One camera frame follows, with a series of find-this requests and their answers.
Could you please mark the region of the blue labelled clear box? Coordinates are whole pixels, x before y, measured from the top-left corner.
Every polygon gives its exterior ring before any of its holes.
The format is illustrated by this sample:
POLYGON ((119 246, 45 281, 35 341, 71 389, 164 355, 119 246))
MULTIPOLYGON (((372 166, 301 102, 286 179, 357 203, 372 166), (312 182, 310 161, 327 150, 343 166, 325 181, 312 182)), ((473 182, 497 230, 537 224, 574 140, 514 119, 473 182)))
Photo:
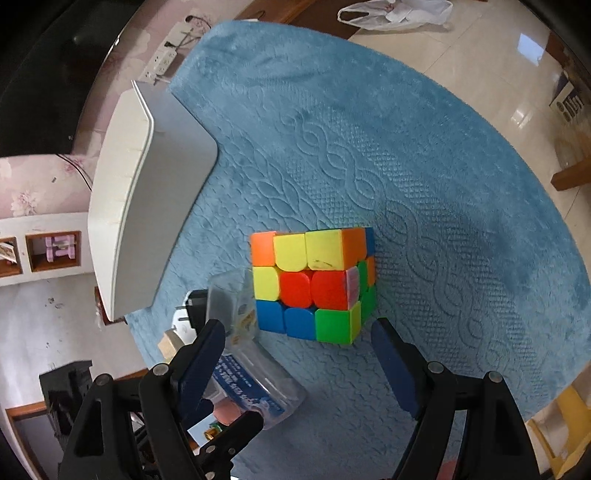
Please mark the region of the blue labelled clear box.
POLYGON ((270 430, 296 412, 307 391, 256 340, 229 345, 219 357, 212 379, 242 411, 263 416, 270 430))

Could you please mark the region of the white plastic storage bin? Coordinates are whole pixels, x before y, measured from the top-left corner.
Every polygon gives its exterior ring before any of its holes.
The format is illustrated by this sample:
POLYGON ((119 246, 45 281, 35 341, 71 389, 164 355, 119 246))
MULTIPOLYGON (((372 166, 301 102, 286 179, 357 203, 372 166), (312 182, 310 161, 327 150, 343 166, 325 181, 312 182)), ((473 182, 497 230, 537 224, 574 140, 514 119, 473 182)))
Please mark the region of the white plastic storage bin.
POLYGON ((87 217, 108 319, 152 305, 217 154, 214 138, 169 91, 134 81, 120 95, 102 142, 87 217))

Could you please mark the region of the beige small box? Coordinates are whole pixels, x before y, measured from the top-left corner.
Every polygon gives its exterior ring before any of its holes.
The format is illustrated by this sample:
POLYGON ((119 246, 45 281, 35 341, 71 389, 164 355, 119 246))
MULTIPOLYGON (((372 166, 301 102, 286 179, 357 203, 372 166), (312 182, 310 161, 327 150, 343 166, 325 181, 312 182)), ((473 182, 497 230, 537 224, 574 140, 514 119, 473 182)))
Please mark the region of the beige small box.
POLYGON ((170 363, 176 353, 184 346, 174 330, 166 330, 157 344, 165 363, 170 363))

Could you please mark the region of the clear plastic bottle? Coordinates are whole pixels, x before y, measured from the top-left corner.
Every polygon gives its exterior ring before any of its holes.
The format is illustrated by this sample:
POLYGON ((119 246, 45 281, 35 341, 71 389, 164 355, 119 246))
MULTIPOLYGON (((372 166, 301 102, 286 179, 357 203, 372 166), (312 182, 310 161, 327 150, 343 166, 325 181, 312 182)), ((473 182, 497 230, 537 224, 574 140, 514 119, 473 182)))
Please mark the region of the clear plastic bottle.
POLYGON ((228 348, 242 340, 256 337, 252 270, 239 268, 211 277, 208 282, 206 317, 221 322, 228 348))

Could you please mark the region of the multicolour puzzle cube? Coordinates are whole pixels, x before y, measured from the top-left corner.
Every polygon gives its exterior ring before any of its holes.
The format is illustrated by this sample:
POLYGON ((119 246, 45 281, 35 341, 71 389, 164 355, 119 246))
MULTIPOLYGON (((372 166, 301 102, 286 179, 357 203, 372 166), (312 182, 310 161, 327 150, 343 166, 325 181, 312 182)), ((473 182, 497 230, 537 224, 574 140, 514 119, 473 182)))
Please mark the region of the multicolour puzzle cube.
POLYGON ((371 227, 250 235, 259 330, 351 345, 377 308, 371 227))

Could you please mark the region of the black power adapter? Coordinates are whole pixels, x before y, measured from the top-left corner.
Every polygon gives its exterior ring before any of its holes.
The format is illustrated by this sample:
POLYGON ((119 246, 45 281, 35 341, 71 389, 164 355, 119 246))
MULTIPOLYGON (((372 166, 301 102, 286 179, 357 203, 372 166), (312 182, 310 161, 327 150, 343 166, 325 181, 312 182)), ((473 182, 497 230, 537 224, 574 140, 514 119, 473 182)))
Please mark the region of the black power adapter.
POLYGON ((185 295, 184 305, 179 306, 186 308, 191 326, 197 334, 206 323, 207 297, 208 291, 205 289, 192 290, 185 295))

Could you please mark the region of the pink oval compact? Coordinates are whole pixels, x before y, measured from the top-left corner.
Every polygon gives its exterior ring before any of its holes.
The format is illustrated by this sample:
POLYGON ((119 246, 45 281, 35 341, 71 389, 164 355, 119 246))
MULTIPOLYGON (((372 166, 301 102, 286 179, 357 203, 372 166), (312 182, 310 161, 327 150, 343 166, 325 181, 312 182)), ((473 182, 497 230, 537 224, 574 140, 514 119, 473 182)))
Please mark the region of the pink oval compact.
POLYGON ((242 416, 243 410, 229 398, 219 400, 213 408, 213 416, 223 426, 228 427, 242 416))

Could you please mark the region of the white power strip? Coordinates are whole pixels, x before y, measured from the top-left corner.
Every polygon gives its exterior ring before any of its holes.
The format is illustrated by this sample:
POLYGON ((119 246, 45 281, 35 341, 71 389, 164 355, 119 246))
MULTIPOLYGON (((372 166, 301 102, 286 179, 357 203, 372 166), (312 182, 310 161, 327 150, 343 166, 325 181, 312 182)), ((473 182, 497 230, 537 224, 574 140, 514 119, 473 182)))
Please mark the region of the white power strip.
POLYGON ((138 80, 154 84, 159 78, 164 77, 179 51, 190 46, 195 39, 197 37, 193 34, 193 25, 178 22, 152 54, 138 80))

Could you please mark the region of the white plastic bag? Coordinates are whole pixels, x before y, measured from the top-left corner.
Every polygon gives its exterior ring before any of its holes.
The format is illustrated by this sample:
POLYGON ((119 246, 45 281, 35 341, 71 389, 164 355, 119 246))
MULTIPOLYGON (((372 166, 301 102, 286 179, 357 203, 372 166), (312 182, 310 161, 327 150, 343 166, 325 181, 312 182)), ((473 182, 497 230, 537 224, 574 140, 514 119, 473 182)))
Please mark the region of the white plastic bag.
POLYGON ((342 7, 337 20, 366 31, 397 32, 426 25, 443 26, 453 9, 451 1, 366 1, 342 7))

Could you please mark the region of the blue plush table cloth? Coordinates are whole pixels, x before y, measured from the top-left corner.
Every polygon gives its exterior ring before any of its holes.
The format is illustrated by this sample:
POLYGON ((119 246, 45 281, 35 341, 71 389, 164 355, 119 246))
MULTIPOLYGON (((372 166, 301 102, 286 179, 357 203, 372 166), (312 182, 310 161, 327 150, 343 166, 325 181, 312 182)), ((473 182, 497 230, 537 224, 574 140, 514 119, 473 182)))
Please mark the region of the blue plush table cloth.
POLYGON ((452 372, 500 372, 524 417, 590 358, 590 283, 554 202, 470 106, 405 64, 304 28, 218 24, 168 92, 218 158, 153 304, 148 365, 185 294, 249 266, 254 232, 366 226, 377 314, 452 372))

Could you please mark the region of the white plastic scoop device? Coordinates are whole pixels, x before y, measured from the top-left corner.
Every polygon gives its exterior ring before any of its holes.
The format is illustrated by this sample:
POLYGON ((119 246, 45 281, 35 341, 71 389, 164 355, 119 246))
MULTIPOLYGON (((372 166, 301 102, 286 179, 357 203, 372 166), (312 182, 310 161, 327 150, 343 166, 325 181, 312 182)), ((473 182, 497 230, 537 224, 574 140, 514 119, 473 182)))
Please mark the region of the white plastic scoop device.
POLYGON ((184 344, 191 344, 197 338, 197 331, 191 326, 185 307, 175 309, 171 329, 184 344))

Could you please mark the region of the green gold small box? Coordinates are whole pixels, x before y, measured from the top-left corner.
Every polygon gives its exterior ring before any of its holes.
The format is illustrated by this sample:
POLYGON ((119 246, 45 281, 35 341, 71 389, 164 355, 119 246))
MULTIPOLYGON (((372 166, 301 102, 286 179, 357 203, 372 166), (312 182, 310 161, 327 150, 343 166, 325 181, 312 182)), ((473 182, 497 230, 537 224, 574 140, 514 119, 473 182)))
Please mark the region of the green gold small box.
POLYGON ((225 429, 225 426, 218 421, 212 422, 208 425, 207 430, 204 431, 204 438, 207 441, 214 440, 216 436, 221 434, 225 429))

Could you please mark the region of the pink dumbbells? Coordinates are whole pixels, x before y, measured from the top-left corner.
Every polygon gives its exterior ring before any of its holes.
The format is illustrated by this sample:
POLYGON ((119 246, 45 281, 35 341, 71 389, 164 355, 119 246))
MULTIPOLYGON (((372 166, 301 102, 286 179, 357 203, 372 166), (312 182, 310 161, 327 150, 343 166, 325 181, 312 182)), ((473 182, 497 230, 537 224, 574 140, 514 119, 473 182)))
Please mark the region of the pink dumbbells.
POLYGON ((76 259, 76 237, 74 234, 47 236, 44 238, 46 260, 53 263, 57 258, 76 259))

